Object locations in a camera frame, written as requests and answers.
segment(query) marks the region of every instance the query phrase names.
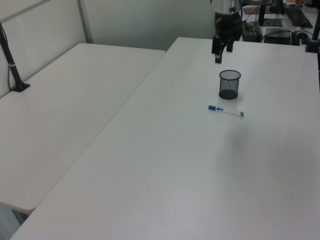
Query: black device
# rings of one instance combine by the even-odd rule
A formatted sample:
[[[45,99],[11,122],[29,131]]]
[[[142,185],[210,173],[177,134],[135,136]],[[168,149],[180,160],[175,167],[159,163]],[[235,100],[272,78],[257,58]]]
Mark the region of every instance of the black device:
[[[265,44],[282,44],[290,45],[290,31],[283,28],[266,28],[265,29]]]
[[[215,36],[212,38],[211,52],[215,54],[215,62],[221,64],[222,54],[233,51],[234,42],[240,39],[241,17],[236,2],[220,0],[215,4],[214,26]]]
[[[24,83],[19,75],[18,69],[16,67],[16,63],[11,55],[9,46],[8,46],[8,41],[7,41],[7,37],[5,34],[5,31],[0,23],[0,44],[3,50],[3,53],[5,55],[5,58],[8,62],[8,66],[12,72],[14,81],[15,81],[15,88],[11,89],[11,91],[14,92],[22,92],[23,90],[27,89],[28,87],[30,87],[30,84]]]
[[[318,16],[316,18],[312,38],[308,38],[305,41],[305,51],[308,53],[319,53],[320,41],[318,40],[320,32],[320,11],[318,12]]]
[[[257,22],[245,22],[241,23],[241,34],[244,42],[261,43],[262,33]]]
[[[312,24],[310,23],[306,15],[301,11],[300,7],[287,6],[286,14],[290,18],[294,26],[301,27],[301,25],[305,24],[306,28],[313,28]]]

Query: desk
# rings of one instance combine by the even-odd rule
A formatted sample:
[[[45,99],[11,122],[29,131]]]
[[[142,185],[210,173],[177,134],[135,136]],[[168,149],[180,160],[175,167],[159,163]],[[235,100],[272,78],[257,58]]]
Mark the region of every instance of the desk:
[[[320,239],[317,55],[235,42],[215,64],[211,46],[178,38],[12,240]]]
[[[0,100],[0,204],[29,214],[163,56],[79,44]]]
[[[282,28],[288,29],[288,30],[290,30],[292,32],[294,32],[295,30],[297,30],[297,31],[305,30],[305,31],[308,31],[310,33],[313,33],[314,29],[315,29],[316,21],[317,21],[318,9],[315,8],[315,7],[313,7],[313,8],[307,7],[307,6],[305,6],[305,4],[303,4],[303,7],[301,8],[301,10],[304,13],[304,15],[309,19],[309,21],[312,24],[313,28],[300,29],[300,27],[295,27],[292,24],[292,21],[290,20],[290,18],[288,17],[288,15],[286,13],[283,15],[284,19],[282,19],[282,25],[283,25]],[[280,28],[280,27],[277,27],[277,26],[275,26],[275,27],[270,27],[270,26],[262,26],[262,27],[260,27],[263,36],[265,35],[266,28]]]

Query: black mesh pen holder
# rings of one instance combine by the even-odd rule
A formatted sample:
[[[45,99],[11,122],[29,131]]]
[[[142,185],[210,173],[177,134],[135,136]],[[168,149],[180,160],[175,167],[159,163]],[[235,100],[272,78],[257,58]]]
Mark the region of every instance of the black mesh pen holder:
[[[219,96],[223,99],[235,99],[238,97],[239,80],[241,74],[235,70],[224,70],[220,72]]]

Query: pen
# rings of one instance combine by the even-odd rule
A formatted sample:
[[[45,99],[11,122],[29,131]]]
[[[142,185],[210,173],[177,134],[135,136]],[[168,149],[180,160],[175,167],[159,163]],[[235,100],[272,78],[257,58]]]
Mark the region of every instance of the pen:
[[[219,112],[233,114],[233,115],[237,115],[237,116],[241,116],[241,117],[244,116],[244,113],[242,111],[232,111],[232,110],[225,109],[223,107],[209,105],[209,109],[213,110],[213,111],[219,111]]]

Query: power cord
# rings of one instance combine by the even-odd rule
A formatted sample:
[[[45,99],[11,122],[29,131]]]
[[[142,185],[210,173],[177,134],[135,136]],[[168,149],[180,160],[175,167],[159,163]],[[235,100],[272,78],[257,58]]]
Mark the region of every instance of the power cord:
[[[241,10],[241,22],[242,22],[242,17],[244,16],[244,11],[243,11],[243,0],[239,0],[240,3],[240,10]]]
[[[299,30],[299,31],[297,31],[297,33],[298,33],[298,32],[306,32],[306,33],[308,33],[308,34],[313,35],[313,33],[309,32],[309,31],[306,31],[306,30]]]
[[[254,21],[254,28],[253,28],[253,32],[252,32],[252,35],[255,34],[256,32],[256,25],[257,25],[257,15],[258,15],[258,9],[260,8],[260,5],[256,8],[256,11],[255,11],[255,21]]]
[[[269,37],[269,36],[274,35],[274,34],[286,33],[286,32],[291,33],[291,35],[294,34],[294,32],[293,32],[293,31],[290,31],[290,30],[273,31],[273,32],[270,32],[270,33],[264,35],[264,36],[262,37],[262,39],[264,40],[265,37]]]
[[[256,6],[256,8],[253,10],[253,13],[255,13],[255,14],[258,14],[258,8],[259,8],[259,6]],[[246,20],[245,21],[247,21],[248,20],[248,18],[250,17],[252,15],[252,13],[251,14],[249,14],[249,16],[246,18]]]
[[[4,28],[2,27],[2,24],[0,23],[0,28],[4,34],[4,38],[5,38],[5,41],[6,41],[6,44],[8,44],[8,38],[7,38],[7,35],[6,35],[6,32],[4,30]],[[9,88],[9,91],[11,92],[11,87],[10,87],[10,66],[8,65],[8,88]]]

